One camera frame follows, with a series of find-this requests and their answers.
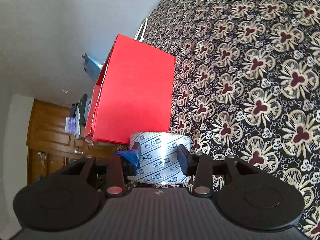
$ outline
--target tape roll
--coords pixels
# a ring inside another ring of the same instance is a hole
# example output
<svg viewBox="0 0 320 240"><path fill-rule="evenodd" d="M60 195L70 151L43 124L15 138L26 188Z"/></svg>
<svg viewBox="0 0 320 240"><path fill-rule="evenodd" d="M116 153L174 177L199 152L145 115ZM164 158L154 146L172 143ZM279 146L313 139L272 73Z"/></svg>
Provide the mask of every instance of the tape roll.
<svg viewBox="0 0 320 240"><path fill-rule="evenodd" d="M190 151L190 137L165 132L140 132L130 137L130 149L135 142L141 145L137 176L128 180L149 184L180 184L189 181L177 160L177 146L183 144Z"/></svg>

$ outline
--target wall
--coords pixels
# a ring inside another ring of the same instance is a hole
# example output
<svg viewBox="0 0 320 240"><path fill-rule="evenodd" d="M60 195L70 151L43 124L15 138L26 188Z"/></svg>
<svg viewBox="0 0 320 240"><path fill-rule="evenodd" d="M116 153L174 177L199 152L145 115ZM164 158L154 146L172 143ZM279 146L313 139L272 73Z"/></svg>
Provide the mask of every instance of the wall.
<svg viewBox="0 0 320 240"><path fill-rule="evenodd" d="M5 126L12 98L11 84L7 78L0 78L0 232L9 222L9 216L6 207L3 185L3 141L5 135Z"/></svg>
<svg viewBox="0 0 320 240"><path fill-rule="evenodd" d="M3 184L9 216L9 223L0 234L4 240L21 228L13 212L12 201L16 193L27 185L26 140L33 100L31 97L14 94L9 108L3 143Z"/></svg>

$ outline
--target metal screw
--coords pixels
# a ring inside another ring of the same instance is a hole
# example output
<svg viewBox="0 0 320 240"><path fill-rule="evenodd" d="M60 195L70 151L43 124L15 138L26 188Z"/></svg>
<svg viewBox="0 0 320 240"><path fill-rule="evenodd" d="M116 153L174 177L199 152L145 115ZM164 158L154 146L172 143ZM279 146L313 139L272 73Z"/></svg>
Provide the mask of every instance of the metal screw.
<svg viewBox="0 0 320 240"><path fill-rule="evenodd" d="M122 188L117 187L117 186L112 186L112 187L109 187L107 189L107 192L109 194L117 195L117 194L120 194L122 192Z"/></svg>
<svg viewBox="0 0 320 240"><path fill-rule="evenodd" d="M201 194L201 195L210 193L210 189L207 188L207 187L204 187L204 186L196 187L196 188L194 189L194 191L195 191L197 194Z"/></svg>

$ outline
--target black floral fabric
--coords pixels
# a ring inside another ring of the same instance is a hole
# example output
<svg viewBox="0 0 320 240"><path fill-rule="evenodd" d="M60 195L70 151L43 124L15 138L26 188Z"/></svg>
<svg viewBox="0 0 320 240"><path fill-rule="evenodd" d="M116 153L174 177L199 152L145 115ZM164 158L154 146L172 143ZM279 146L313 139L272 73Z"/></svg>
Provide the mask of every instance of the black floral fabric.
<svg viewBox="0 0 320 240"><path fill-rule="evenodd" d="M170 132L296 187L320 239L320 0L162 0L145 42L176 57ZM214 176L213 187L223 179ZM189 187L170 185L170 187Z"/></svg>

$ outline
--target red box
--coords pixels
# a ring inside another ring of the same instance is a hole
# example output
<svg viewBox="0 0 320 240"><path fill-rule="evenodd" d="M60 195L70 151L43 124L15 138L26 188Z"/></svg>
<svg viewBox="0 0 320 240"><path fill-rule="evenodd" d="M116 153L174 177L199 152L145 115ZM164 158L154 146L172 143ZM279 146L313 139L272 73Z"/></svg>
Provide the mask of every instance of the red box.
<svg viewBox="0 0 320 240"><path fill-rule="evenodd" d="M168 132L175 58L118 35L93 89L88 141L129 144L136 132Z"/></svg>

